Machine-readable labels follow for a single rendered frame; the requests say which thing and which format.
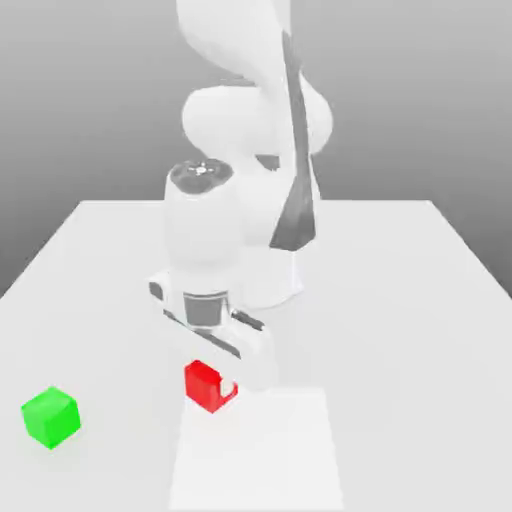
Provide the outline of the small red cube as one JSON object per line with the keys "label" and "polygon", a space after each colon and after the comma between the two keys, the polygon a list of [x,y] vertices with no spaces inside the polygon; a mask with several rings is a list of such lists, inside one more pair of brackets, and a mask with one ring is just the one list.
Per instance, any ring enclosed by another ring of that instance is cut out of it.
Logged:
{"label": "small red cube", "polygon": [[215,369],[194,360],[184,369],[186,395],[209,413],[215,413],[238,394],[238,385],[222,390],[223,378]]}

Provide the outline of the small green cube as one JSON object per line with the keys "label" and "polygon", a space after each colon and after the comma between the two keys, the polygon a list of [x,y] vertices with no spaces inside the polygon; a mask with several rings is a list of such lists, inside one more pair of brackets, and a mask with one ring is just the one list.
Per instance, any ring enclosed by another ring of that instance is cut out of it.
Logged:
{"label": "small green cube", "polygon": [[27,433],[53,450],[81,428],[76,400],[55,386],[50,386],[21,406]]}

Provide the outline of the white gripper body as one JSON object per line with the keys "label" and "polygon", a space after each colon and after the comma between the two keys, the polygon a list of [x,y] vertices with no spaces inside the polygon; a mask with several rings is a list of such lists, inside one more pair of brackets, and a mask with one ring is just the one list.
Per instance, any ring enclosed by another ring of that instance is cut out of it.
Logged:
{"label": "white gripper body", "polygon": [[224,308],[219,326],[192,328],[170,311],[162,313],[176,327],[171,341],[185,357],[207,364],[223,378],[251,391],[276,385],[274,340],[262,321],[242,310]]}

